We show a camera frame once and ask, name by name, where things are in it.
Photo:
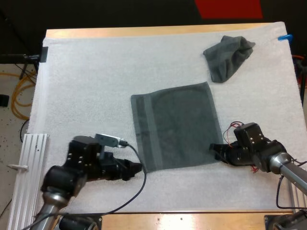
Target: dark background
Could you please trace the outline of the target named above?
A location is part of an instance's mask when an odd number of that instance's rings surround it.
[[[46,29],[277,21],[285,22],[288,33],[294,36],[292,53],[307,53],[305,0],[260,0],[263,18],[257,19],[202,18],[194,0],[0,1],[1,55],[38,54]]]

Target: yellow cable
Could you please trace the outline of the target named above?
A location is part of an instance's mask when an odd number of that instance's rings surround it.
[[[0,73],[0,75],[4,75],[4,76],[12,76],[12,77],[20,77],[20,75],[15,74],[15,73]]]
[[[14,73],[0,73],[0,75],[4,75],[4,76],[12,76],[12,77],[20,77],[18,74],[14,74]],[[29,103],[29,104],[21,104],[17,101],[17,96],[23,92],[24,90],[28,89],[28,88],[31,88],[33,86],[35,86],[35,82],[31,79],[32,76],[35,75],[35,72],[31,72],[29,75],[28,74],[25,74],[25,77],[22,78],[16,85],[15,89],[14,89],[14,92],[12,94],[12,99],[11,99],[11,111],[12,113],[19,119],[22,119],[22,120],[27,120],[29,119],[28,116],[25,116],[23,115],[22,113],[20,113],[18,111],[18,109],[16,108],[16,104],[18,104],[19,106],[21,107],[28,107],[28,106],[31,106],[32,103]],[[26,86],[23,86],[22,85],[24,83],[26,83],[27,81],[30,82],[30,85],[26,85]]]

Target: folded gray towel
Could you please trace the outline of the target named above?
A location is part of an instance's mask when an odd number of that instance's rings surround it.
[[[206,49],[203,54],[207,59],[212,81],[227,81],[251,55],[254,45],[254,42],[249,42],[242,36],[223,36],[219,44]]]
[[[222,143],[208,83],[131,96],[138,150],[149,172],[216,162]]]

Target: wooden board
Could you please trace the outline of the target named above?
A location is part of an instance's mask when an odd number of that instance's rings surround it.
[[[188,33],[218,32],[243,30],[267,25],[267,23],[219,24],[219,25],[186,25],[186,26],[154,26],[125,28],[89,28],[89,29],[54,29],[47,30],[47,38],[93,38],[141,35],[173,35]]]
[[[113,214],[104,230],[265,230],[265,215],[289,213]]]

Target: blue clip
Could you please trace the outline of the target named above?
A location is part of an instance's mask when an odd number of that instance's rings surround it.
[[[292,40],[293,40],[293,35],[287,34],[287,35],[283,35],[283,36],[278,37],[278,41],[283,41],[283,40],[288,40],[289,43],[291,43]]]

